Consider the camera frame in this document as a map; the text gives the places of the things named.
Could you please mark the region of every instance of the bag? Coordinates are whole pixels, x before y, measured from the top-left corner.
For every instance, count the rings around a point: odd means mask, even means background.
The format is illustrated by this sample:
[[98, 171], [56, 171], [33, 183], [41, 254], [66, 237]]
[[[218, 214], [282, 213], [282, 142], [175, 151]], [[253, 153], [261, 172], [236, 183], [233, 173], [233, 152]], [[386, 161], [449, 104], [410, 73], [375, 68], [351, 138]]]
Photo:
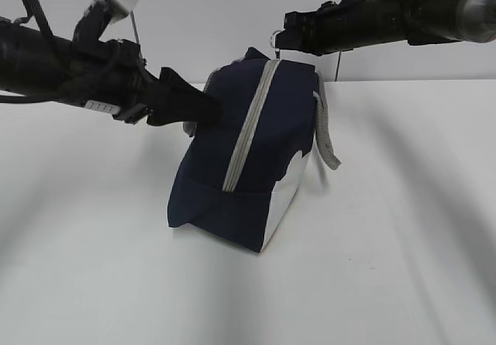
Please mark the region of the bag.
[[254, 48], [214, 71], [205, 92], [220, 101], [222, 119], [184, 124], [195, 138], [170, 195], [170, 227], [190, 223], [261, 252], [298, 190], [315, 132], [324, 161], [340, 165], [321, 83], [314, 66], [270, 60]]

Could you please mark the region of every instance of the sticker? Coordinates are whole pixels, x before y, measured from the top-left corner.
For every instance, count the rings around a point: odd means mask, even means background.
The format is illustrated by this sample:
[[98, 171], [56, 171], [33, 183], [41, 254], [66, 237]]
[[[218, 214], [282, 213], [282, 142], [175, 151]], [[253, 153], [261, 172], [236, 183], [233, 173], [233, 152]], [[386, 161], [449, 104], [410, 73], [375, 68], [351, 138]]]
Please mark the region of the sticker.
[[86, 106], [84, 108], [93, 111], [104, 112], [110, 115], [119, 114], [119, 112], [121, 111], [121, 108], [116, 105], [110, 105], [109, 103], [98, 101], [88, 101], [86, 102]]

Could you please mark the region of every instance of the white surface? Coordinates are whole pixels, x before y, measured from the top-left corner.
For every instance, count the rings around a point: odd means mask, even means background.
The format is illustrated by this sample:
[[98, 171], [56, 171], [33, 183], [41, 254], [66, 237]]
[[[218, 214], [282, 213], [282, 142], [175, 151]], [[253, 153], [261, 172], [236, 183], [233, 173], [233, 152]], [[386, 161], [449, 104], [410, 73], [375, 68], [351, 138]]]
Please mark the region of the white surface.
[[[54, 33], [71, 38], [91, 0], [40, 0]], [[270, 35], [280, 29], [286, 12], [314, 11], [328, 0], [139, 0], [136, 16], [143, 54], [150, 70], [175, 68], [189, 81], [205, 82], [217, 67], [255, 46], [271, 56]], [[21, 0], [0, 0], [0, 16], [23, 15]], [[127, 19], [104, 39], [133, 39]], [[364, 48], [343, 56], [342, 80], [415, 80], [496, 78], [491, 44], [409, 47], [395, 43]], [[283, 57], [315, 63], [334, 78], [336, 56], [317, 58], [292, 52]]]
[[167, 228], [181, 125], [2, 106], [0, 343], [496, 343], [495, 88], [329, 85], [343, 166], [260, 256]]

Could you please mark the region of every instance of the zipper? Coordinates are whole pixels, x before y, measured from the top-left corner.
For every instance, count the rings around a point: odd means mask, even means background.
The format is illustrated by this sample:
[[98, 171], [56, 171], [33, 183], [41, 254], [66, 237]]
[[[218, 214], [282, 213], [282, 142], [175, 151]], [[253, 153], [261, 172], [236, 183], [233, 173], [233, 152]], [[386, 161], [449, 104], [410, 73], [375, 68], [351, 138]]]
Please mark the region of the zipper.
[[246, 158], [250, 152], [250, 148], [255, 137], [255, 132], [257, 131], [258, 121], [264, 108], [265, 101], [267, 100], [267, 95], [269, 93], [270, 85], [274, 79], [277, 68], [281, 64], [281, 60], [269, 60], [265, 64], [263, 69], [262, 77], [260, 78], [260, 83], [258, 84], [257, 92], [253, 97], [250, 109], [246, 115], [243, 128], [239, 134], [238, 141], [232, 152], [231, 161], [229, 162], [229, 167], [227, 169], [226, 178], [224, 180], [224, 185], [222, 186], [223, 191], [234, 192], [236, 186], [238, 185], [239, 178], [243, 172]]

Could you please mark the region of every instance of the robotic arm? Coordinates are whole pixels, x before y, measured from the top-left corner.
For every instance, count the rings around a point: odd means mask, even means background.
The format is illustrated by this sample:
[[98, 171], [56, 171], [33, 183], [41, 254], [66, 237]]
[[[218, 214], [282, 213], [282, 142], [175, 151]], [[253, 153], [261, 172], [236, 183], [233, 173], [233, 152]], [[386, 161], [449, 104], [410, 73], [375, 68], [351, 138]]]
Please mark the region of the robotic arm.
[[[72, 41], [53, 35], [38, 0], [22, 0], [27, 16], [0, 17], [0, 103], [59, 102], [151, 126], [192, 121], [214, 123], [215, 100], [193, 88], [169, 67], [155, 78], [140, 46], [128, 40], [101, 42], [109, 24], [127, 17], [137, 0], [94, 0]], [[34, 17], [40, 31], [25, 26]]]
[[496, 40], [496, 0], [342, 0], [286, 14], [275, 47], [317, 56], [407, 40], [410, 45]]

